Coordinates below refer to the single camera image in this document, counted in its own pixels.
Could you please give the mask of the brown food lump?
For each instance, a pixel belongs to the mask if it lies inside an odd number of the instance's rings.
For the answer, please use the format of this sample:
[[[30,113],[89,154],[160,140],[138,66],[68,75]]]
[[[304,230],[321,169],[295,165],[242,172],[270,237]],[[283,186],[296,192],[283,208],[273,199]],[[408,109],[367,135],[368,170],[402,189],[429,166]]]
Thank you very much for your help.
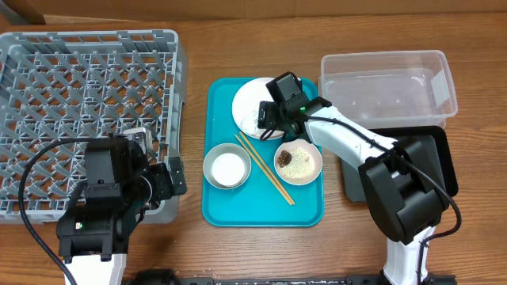
[[[280,168],[284,168],[285,166],[287,166],[291,163],[291,160],[292,160],[292,155],[288,151],[282,150],[280,152],[280,155],[276,159],[276,163]]]

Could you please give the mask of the small white dish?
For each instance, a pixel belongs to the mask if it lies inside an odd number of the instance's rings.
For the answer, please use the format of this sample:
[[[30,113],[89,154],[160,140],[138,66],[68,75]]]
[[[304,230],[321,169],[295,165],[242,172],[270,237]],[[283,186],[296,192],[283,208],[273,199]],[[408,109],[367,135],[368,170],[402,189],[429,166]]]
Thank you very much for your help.
[[[306,185],[321,174],[321,151],[304,139],[284,142],[276,150],[274,166],[283,181],[296,186]]]

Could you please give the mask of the white cup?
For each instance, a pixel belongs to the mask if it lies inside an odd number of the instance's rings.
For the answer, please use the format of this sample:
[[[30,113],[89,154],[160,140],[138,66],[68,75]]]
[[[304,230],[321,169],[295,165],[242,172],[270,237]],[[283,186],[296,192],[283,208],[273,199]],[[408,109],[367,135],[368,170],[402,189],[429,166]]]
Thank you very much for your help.
[[[236,154],[225,153],[217,157],[212,164],[212,176],[224,188],[233,188],[242,181],[245,164]]]

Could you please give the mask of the pile of rice grains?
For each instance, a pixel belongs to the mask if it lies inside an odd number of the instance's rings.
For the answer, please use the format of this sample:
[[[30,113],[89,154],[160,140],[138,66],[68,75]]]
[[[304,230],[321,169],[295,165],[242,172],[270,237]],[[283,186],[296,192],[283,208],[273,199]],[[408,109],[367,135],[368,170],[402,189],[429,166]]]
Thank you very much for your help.
[[[285,177],[301,180],[309,177],[314,172],[314,159],[305,149],[298,147],[288,152],[292,155],[291,163],[284,168],[280,168]]]

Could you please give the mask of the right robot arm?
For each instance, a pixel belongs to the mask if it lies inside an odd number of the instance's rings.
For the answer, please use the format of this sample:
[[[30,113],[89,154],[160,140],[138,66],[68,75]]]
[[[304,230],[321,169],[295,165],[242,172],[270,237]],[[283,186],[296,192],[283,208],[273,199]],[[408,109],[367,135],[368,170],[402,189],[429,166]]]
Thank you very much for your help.
[[[444,186],[440,168],[421,141],[379,135],[345,117],[324,98],[310,99],[290,71],[266,83],[271,101],[259,104],[262,139],[282,131],[332,151],[356,168],[369,212],[387,237],[381,280],[429,284],[429,243],[461,226],[459,208]]]

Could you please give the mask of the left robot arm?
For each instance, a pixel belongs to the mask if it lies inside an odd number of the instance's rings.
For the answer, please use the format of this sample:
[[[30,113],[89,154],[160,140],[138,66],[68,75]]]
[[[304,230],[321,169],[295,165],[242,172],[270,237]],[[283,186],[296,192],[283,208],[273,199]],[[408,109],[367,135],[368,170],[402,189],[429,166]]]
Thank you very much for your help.
[[[86,144],[86,179],[56,228],[67,284],[120,284],[129,238],[147,208],[186,193],[182,160],[150,164],[151,151],[142,128]]]

